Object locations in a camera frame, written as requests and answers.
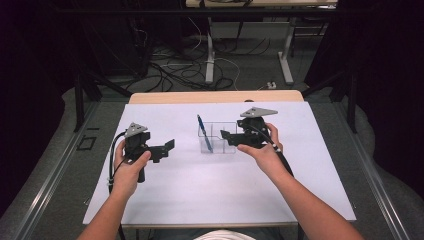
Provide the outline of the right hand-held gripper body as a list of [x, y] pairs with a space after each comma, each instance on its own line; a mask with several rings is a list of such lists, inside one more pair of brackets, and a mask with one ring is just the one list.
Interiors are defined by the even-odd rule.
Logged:
[[241, 120], [237, 121], [237, 125], [243, 129], [244, 140], [242, 144], [261, 148], [263, 142], [271, 141], [269, 128], [263, 119], [264, 116], [277, 114], [276, 110], [252, 107], [241, 113]]

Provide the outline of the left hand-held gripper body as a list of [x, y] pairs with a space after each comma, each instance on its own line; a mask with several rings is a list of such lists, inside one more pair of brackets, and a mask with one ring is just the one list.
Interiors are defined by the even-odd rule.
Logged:
[[131, 123], [125, 132], [125, 155], [128, 164], [133, 164], [145, 151], [151, 151], [146, 142], [150, 139], [148, 128]]

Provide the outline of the clear plastic pen holder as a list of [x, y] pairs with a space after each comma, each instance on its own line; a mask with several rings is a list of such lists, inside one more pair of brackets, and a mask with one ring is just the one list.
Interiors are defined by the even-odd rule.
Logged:
[[200, 151], [202, 154], [234, 154], [236, 149], [234, 146], [229, 146], [226, 139], [223, 139], [220, 131], [225, 130], [230, 133], [237, 132], [237, 125], [235, 122], [204, 122], [207, 136], [213, 148], [213, 153], [207, 149], [204, 137], [198, 127], [198, 138], [200, 144]]

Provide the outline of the blue ballpoint pen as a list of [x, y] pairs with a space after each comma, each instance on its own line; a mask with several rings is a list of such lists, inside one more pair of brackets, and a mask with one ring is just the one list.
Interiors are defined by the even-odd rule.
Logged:
[[206, 132], [206, 129], [205, 129], [205, 126], [204, 126], [203, 120], [202, 120], [202, 118], [201, 118], [201, 116], [200, 116], [199, 114], [197, 114], [197, 121], [198, 121], [198, 124], [199, 124], [200, 130], [201, 130], [201, 132], [202, 132], [202, 135], [203, 135], [203, 137], [204, 137], [204, 140], [205, 140], [205, 143], [206, 143], [207, 149], [209, 150], [209, 152], [213, 153], [212, 145], [211, 145], [211, 143], [210, 143], [210, 141], [209, 141], [209, 138], [208, 138], [208, 136], [207, 136], [207, 132]]

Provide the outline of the person's right hand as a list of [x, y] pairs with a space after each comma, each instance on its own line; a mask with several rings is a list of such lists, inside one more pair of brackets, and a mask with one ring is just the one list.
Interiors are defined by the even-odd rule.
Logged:
[[258, 167], [270, 178], [274, 179], [286, 172], [280, 158], [275, 152], [274, 147], [282, 150], [283, 145], [279, 141], [278, 130], [271, 124], [267, 123], [266, 126], [270, 131], [272, 142], [268, 143], [261, 149], [253, 148], [247, 145], [239, 144], [237, 149], [253, 157]]

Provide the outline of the person's left hand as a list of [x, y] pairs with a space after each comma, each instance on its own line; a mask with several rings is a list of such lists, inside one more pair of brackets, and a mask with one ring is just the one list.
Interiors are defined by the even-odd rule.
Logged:
[[124, 158], [125, 141], [115, 151], [113, 188], [111, 195], [128, 200], [137, 188], [139, 172], [147, 165], [151, 152], [144, 152], [135, 162], [128, 164]]

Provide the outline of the light wooden table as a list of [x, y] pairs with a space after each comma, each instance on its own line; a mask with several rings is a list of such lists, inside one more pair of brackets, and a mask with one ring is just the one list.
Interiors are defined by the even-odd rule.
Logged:
[[135, 93], [129, 99], [130, 104], [232, 103], [250, 101], [303, 102], [304, 98], [297, 90], [258, 90]]

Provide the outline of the white table sheet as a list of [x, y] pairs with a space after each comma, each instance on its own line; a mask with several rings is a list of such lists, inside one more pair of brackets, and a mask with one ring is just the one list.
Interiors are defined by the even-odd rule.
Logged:
[[[248, 155], [201, 146], [198, 123], [233, 125], [252, 103], [128, 104], [117, 129], [148, 128], [150, 144], [169, 140], [168, 157], [145, 168], [146, 179], [130, 198], [126, 227], [278, 225], [295, 222], [285, 200]], [[268, 122], [280, 131], [295, 178], [345, 219], [356, 216], [311, 107], [306, 102], [265, 102]]]

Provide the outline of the black metal stand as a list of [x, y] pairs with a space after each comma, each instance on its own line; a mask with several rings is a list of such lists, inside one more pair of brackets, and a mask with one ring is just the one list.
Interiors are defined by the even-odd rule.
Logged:
[[321, 90], [331, 84], [336, 84], [336, 87], [330, 93], [332, 102], [340, 102], [344, 96], [348, 98], [346, 121], [353, 133], [357, 133], [356, 129], [356, 101], [357, 101], [357, 70], [343, 69], [337, 71], [324, 81], [315, 86], [308, 87], [302, 91], [303, 97], [307, 97], [315, 91]]
[[76, 106], [75, 132], [78, 132], [85, 122], [84, 94], [86, 94], [92, 101], [100, 101], [102, 98], [102, 93], [98, 88], [98, 84], [104, 85], [124, 97], [132, 96], [130, 91], [111, 82], [106, 77], [101, 76], [90, 69], [79, 69], [74, 78]]

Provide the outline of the white-legged desk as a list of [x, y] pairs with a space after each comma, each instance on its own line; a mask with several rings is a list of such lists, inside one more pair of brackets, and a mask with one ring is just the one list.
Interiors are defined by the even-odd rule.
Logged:
[[[309, 10], [324, 9], [331, 10], [336, 7], [338, 0], [186, 0], [189, 8], [235, 8], [242, 7], [265, 10]], [[296, 26], [296, 17], [288, 17], [286, 21], [280, 22], [258, 22], [243, 23], [239, 21], [214, 22], [208, 18], [207, 43], [208, 58], [206, 62], [206, 83], [211, 83], [214, 76], [215, 50], [213, 40], [224, 39], [254, 39], [262, 34], [267, 39], [280, 39], [284, 41], [284, 49], [278, 53], [285, 83], [293, 85], [294, 80], [287, 61], [289, 50], [293, 42]]]

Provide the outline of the person's white shirt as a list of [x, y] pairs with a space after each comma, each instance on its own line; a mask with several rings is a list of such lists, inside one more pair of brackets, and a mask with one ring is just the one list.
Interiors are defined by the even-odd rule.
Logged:
[[214, 230], [205, 233], [193, 240], [255, 240], [254, 238], [231, 230]]

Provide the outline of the black horizontal bar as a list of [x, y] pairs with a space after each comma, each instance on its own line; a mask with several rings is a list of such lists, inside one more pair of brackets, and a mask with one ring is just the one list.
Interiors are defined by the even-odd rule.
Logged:
[[199, 16], [199, 17], [252, 17], [252, 16], [336, 16], [347, 17], [368, 14], [370, 9], [183, 9], [183, 10], [92, 10], [92, 9], [60, 9], [55, 11], [69, 15], [113, 15], [113, 16]]

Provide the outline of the aluminium rail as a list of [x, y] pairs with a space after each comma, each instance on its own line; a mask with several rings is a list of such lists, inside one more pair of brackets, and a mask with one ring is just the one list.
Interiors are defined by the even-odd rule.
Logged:
[[74, 240], [104, 162], [99, 103], [88, 105], [86, 121], [73, 130], [71, 115], [53, 136], [6, 219], [4, 240]]
[[370, 155], [366, 152], [359, 136], [351, 130], [348, 125], [345, 113], [345, 109], [341, 103], [334, 103], [334, 109], [340, 119], [343, 128], [347, 131], [349, 138], [351, 139], [357, 154], [359, 155], [359, 165], [362, 168], [365, 178], [367, 179], [368, 185], [374, 195], [377, 205], [382, 213], [385, 222], [394, 237], [394, 240], [411, 240], [407, 233], [397, 211], [394, 208], [391, 198], [385, 190], [383, 181], [375, 168], [373, 160]]

